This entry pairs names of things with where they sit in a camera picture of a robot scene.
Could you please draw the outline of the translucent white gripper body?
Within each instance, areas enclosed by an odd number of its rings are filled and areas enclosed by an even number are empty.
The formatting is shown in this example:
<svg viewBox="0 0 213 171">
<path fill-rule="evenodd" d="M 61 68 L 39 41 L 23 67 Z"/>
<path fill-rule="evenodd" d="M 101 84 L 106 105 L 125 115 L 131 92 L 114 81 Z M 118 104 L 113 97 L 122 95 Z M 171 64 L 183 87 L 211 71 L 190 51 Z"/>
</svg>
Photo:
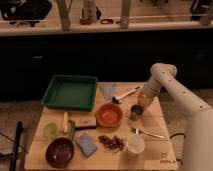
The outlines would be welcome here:
<svg viewBox="0 0 213 171">
<path fill-rule="evenodd" d="M 146 96 L 146 105 L 144 107 L 142 107 L 142 108 L 148 108 L 152 104 L 154 98 L 153 97 L 149 97 L 143 91 L 140 91 L 138 96 L 139 95 L 145 95 Z"/>
</svg>

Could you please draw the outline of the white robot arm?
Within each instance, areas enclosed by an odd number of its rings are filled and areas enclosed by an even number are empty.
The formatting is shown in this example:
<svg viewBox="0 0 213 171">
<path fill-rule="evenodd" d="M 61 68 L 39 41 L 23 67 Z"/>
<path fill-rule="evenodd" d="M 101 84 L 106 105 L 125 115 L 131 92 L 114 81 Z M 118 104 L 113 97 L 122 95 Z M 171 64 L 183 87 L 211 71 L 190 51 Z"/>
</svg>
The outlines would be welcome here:
<svg viewBox="0 0 213 171">
<path fill-rule="evenodd" d="M 176 74 L 175 65 L 153 64 L 137 103 L 147 109 L 164 87 L 188 116 L 181 171 L 213 171 L 213 107 L 178 82 Z"/>
</svg>

